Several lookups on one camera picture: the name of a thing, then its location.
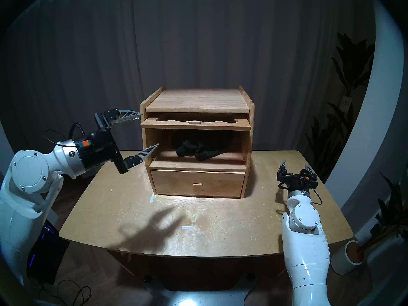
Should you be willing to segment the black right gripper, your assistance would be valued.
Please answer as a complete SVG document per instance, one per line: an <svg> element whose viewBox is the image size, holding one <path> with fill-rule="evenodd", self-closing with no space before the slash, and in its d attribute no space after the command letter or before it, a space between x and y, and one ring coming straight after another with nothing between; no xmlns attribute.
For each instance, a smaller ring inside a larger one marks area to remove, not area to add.
<svg viewBox="0 0 408 306"><path fill-rule="evenodd" d="M288 173L286 161L284 160L277 174L277 181L280 182L278 187L287 190L288 193L294 191L304 191L308 193L309 189L316 189L318 187L316 173L307 164L305 164L305 170L307 170L308 173Z"/></svg>

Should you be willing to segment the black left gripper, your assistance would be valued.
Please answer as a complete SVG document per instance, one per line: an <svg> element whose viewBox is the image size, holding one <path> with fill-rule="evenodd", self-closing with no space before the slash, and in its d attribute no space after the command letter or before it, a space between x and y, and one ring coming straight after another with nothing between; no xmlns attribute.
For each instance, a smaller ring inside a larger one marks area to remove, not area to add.
<svg viewBox="0 0 408 306"><path fill-rule="evenodd" d="M128 172L128 169L141 164L148 158L159 144L147 147L123 159L111 134L112 124L139 120L140 117L140 112L124 109L110 109L102 113L95 113L96 130L76 138L76 149L85 171L88 172L110 161L115 164L120 174L124 174Z"/></svg>

